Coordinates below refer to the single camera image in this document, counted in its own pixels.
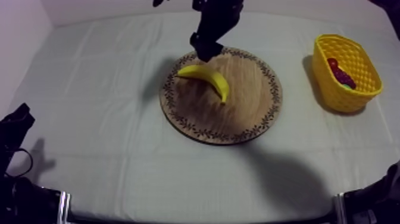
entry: round wooden board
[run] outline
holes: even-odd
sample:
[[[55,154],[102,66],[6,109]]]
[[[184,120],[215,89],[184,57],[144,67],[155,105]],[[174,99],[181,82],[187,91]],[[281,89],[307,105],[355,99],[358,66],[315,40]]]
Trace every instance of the round wooden board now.
[[[189,65],[202,64],[219,71],[229,84],[226,104],[207,82],[177,77]],[[256,56],[225,47],[208,63],[196,52],[179,58],[160,90],[161,108],[184,135],[216,145],[252,140],[268,130],[282,105],[282,87],[274,71]]]

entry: decorative border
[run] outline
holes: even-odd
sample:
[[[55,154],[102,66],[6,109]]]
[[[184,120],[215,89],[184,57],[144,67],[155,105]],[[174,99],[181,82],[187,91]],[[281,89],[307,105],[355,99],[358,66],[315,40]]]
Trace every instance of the decorative border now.
[[[196,128],[195,124],[190,123],[186,118],[178,114],[178,112],[176,111],[176,102],[174,99],[174,94],[175,94],[173,89],[174,78],[176,77],[176,74],[186,62],[192,61],[197,57],[196,52],[191,52],[181,57],[172,68],[172,71],[168,74],[167,80],[165,84],[162,86],[162,90],[164,91],[163,95],[164,98],[166,99],[166,106],[168,107],[169,110],[165,111],[165,113],[168,113],[168,115],[170,115],[171,118],[175,120],[175,122],[180,126],[180,128],[178,127],[176,128],[180,130],[192,131],[198,138],[199,137],[206,138],[206,140],[204,140],[205,142],[214,143],[214,141],[207,141],[207,139],[209,140],[218,139],[221,142],[221,144],[235,144],[243,141],[252,140],[270,128],[270,126],[272,125],[271,122],[275,120],[280,111],[280,105],[282,102],[282,93],[280,91],[281,87],[279,81],[277,80],[272,69],[270,69],[265,62],[261,61],[251,53],[236,48],[224,47],[223,50],[221,51],[221,54],[223,55],[230,54],[232,56],[238,56],[240,58],[245,58],[254,61],[257,64],[257,66],[261,69],[262,74],[265,77],[269,78],[270,81],[268,82],[268,84],[271,87],[270,93],[272,94],[273,105],[270,107],[267,114],[261,119],[260,123],[258,125],[254,125],[252,129],[244,130],[240,134],[228,135],[225,133],[213,132],[207,129],[198,129]]]

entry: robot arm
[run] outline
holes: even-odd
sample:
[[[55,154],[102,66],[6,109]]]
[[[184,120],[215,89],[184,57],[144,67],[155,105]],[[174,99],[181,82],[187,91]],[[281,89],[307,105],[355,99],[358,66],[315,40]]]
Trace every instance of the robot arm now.
[[[162,2],[154,0],[153,6]],[[190,37],[190,44],[198,58],[208,62],[223,49],[217,41],[239,22],[243,0],[193,0],[192,8],[201,12],[201,20],[197,32]]]

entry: white wall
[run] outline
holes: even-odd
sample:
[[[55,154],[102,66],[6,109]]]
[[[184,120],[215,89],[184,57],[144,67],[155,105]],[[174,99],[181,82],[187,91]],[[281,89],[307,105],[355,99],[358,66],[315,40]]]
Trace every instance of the white wall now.
[[[190,11],[192,0],[42,0],[55,25],[126,14]],[[386,13],[368,0],[245,0],[245,11],[291,15],[392,32]]]
[[[40,0],[0,0],[0,119],[51,30]]]

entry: grapes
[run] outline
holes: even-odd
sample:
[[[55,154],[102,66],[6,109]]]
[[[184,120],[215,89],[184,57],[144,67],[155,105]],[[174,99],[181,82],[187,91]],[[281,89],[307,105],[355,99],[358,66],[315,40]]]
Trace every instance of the grapes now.
[[[338,82],[344,85],[348,85],[352,89],[355,89],[355,83],[347,73],[338,68],[336,71],[333,72],[333,74]]]
[[[334,58],[328,58],[329,67],[333,72],[336,80],[343,85],[349,86],[351,89],[355,89],[356,85],[351,76],[339,68],[339,63]]]

